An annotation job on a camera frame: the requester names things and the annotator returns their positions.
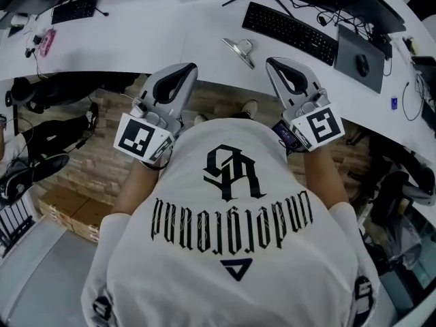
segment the black keyboard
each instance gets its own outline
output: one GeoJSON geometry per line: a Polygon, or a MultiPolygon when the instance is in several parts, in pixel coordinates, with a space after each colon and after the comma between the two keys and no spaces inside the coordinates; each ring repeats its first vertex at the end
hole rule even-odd
{"type": "Polygon", "coordinates": [[[98,0],[77,0],[57,6],[53,10],[52,24],[94,16],[98,0]]]}
{"type": "Polygon", "coordinates": [[[272,8],[251,2],[243,28],[279,40],[333,65],[338,41],[299,20],[272,8]]]}

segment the sneaker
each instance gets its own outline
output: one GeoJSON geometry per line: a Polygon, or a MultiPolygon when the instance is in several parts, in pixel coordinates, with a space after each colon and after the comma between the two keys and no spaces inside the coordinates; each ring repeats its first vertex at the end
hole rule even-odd
{"type": "Polygon", "coordinates": [[[244,104],[243,112],[246,112],[250,116],[250,119],[253,120],[258,112],[258,103],[254,99],[249,100],[244,104]]]}
{"type": "Polygon", "coordinates": [[[207,121],[207,118],[203,114],[200,114],[200,115],[197,115],[196,118],[194,119],[193,125],[196,126],[196,125],[199,125],[205,121],[207,121]]]}
{"type": "Polygon", "coordinates": [[[98,118],[98,105],[97,105],[97,103],[91,104],[91,107],[89,108],[89,110],[87,111],[85,116],[87,117],[87,120],[88,120],[87,130],[92,131],[93,129],[95,129],[95,126],[97,125],[97,118],[98,118]]]}

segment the mouse pad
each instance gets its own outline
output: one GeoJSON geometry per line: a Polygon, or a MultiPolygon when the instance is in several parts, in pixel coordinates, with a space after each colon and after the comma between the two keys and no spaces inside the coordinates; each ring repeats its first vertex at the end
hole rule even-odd
{"type": "Polygon", "coordinates": [[[384,54],[371,45],[363,37],[339,25],[339,48],[338,57],[334,68],[345,75],[361,82],[365,86],[381,93],[383,85],[384,54]],[[361,76],[357,68],[356,57],[365,55],[368,60],[369,72],[367,76],[361,76]]]}

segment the black chair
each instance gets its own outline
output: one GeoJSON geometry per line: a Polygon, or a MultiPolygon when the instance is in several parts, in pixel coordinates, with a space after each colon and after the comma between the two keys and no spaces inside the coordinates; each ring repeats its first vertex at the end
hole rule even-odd
{"type": "Polygon", "coordinates": [[[383,223],[401,198],[409,198],[427,206],[436,202],[435,174],[422,165],[414,154],[375,133],[371,134],[369,150],[372,157],[369,173],[365,176],[348,173],[349,177],[362,182],[359,194],[351,200],[355,209],[361,209],[372,202],[372,214],[377,218],[374,221],[383,223]],[[409,176],[415,180],[417,187],[409,183],[409,176]]]}
{"type": "Polygon", "coordinates": [[[100,88],[123,93],[137,77],[137,73],[65,72],[33,84],[26,78],[16,78],[5,102],[6,106],[26,105],[30,111],[41,114],[51,106],[80,101],[100,88]]]}
{"type": "Polygon", "coordinates": [[[407,5],[420,20],[436,14],[436,0],[410,0],[407,5]]]}
{"type": "Polygon", "coordinates": [[[14,205],[34,183],[59,172],[68,161],[69,155],[65,151],[40,155],[29,165],[14,160],[0,178],[0,209],[14,205]]]}

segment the hand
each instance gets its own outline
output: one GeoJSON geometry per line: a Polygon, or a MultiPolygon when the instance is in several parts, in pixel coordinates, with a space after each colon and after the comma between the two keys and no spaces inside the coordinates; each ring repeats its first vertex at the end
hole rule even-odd
{"type": "Polygon", "coordinates": [[[7,127],[6,123],[7,123],[6,116],[3,114],[0,114],[0,127],[3,129],[6,129],[6,127],[7,127]]]}

